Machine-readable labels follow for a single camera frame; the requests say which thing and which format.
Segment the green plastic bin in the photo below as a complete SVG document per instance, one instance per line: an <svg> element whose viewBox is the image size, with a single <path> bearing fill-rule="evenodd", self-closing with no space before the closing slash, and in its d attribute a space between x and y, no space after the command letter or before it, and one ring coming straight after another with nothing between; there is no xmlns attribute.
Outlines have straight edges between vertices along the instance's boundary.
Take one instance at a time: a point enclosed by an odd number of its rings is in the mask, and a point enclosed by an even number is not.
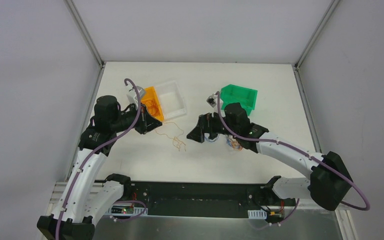
<svg viewBox="0 0 384 240"><path fill-rule="evenodd" d="M224 86L220 92L223 101L221 109L224 110L228 104L240 103L248 116L255 109L258 91L256 89L242 87L234 84Z"/></svg>

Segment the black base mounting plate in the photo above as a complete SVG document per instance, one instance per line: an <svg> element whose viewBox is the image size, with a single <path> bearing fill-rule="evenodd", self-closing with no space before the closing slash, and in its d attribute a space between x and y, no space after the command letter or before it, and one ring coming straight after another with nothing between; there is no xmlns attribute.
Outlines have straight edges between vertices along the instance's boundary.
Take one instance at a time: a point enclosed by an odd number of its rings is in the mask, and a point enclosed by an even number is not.
<svg viewBox="0 0 384 240"><path fill-rule="evenodd" d="M266 219L269 210L294 207L293 198L278 198L264 183L190 183L133 181L106 215Z"/></svg>

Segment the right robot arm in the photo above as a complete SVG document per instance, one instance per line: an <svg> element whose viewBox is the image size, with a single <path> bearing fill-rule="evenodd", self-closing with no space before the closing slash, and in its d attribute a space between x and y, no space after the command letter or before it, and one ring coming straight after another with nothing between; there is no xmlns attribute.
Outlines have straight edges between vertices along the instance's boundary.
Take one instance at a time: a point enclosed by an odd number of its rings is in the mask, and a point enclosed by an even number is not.
<svg viewBox="0 0 384 240"><path fill-rule="evenodd" d="M263 187L264 200L276 205L283 199L311 199L320 207L334 211L350 190L352 178L341 157L335 152L322 154L296 146L267 128L253 123L239 103L228 104L225 116L201 114L187 139L203 143L218 135L232 136L239 145L257 154L274 158L303 176L274 176Z"/></svg>

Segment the orange plastic bin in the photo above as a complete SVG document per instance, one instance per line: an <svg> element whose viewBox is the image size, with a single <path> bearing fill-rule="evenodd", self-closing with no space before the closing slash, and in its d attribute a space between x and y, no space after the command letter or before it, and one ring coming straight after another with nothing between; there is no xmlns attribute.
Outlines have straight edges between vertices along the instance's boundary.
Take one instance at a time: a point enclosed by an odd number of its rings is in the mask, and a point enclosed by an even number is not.
<svg viewBox="0 0 384 240"><path fill-rule="evenodd" d="M164 121L163 111L160 105L157 92L153 86L147 87L144 89L146 91L145 96L141 99L141 103L145 104L148 113L159 120L160 122Z"/></svg>

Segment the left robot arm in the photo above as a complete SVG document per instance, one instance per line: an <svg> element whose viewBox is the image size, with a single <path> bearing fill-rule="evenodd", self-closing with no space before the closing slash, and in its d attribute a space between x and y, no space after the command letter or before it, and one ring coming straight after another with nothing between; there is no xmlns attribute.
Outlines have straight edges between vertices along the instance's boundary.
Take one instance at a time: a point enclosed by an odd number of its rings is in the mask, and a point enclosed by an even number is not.
<svg viewBox="0 0 384 240"><path fill-rule="evenodd" d="M130 130L146 134L162 126L144 103L122 109L117 98L104 95L96 100L94 115L80 136L76 160L66 187L50 215L40 216L38 230L48 240L91 240L95 229L116 201L127 202L133 189L131 179L114 173L102 189L88 200L97 174L110 154L117 134Z"/></svg>

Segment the white plastic bin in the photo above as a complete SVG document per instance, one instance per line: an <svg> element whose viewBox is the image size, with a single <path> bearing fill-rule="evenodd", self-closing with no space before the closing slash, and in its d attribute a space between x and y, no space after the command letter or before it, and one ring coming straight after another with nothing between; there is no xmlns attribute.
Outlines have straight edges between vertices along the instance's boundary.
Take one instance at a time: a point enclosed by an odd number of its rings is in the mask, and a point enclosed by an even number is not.
<svg viewBox="0 0 384 240"><path fill-rule="evenodd" d="M187 106L179 84L175 80L169 80L154 86L158 101L162 110L164 121L187 115Z"/></svg>

